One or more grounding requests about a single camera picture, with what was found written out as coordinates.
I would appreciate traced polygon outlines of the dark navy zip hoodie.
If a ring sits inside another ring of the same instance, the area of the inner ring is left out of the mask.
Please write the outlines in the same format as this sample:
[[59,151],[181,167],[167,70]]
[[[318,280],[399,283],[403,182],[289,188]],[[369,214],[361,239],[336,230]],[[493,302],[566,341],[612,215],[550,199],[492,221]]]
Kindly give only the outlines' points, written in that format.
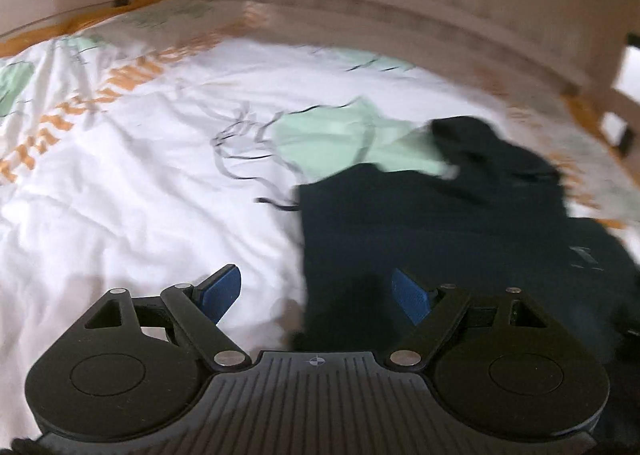
[[450,179],[349,167],[298,190],[307,305],[298,351],[390,348],[409,321],[393,301],[402,270],[477,293],[516,286],[608,369],[602,441],[639,436],[639,267],[597,221],[571,217],[561,176],[473,117],[436,119],[430,134]]

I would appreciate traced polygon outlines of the white jellyfish print duvet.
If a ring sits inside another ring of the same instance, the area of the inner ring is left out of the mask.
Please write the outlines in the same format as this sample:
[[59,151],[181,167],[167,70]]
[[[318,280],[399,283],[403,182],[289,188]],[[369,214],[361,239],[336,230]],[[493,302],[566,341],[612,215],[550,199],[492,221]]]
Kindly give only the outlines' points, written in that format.
[[32,435],[37,357],[104,289],[137,296],[243,276],[222,328],[250,353],[292,345],[320,296],[297,210],[302,186],[352,166],[349,197],[398,215],[403,174],[459,181],[435,127],[466,116],[482,146],[559,172],[508,242],[546,260],[567,218],[639,257],[639,191],[558,89],[410,30],[241,1],[164,0],[1,63],[1,438]]

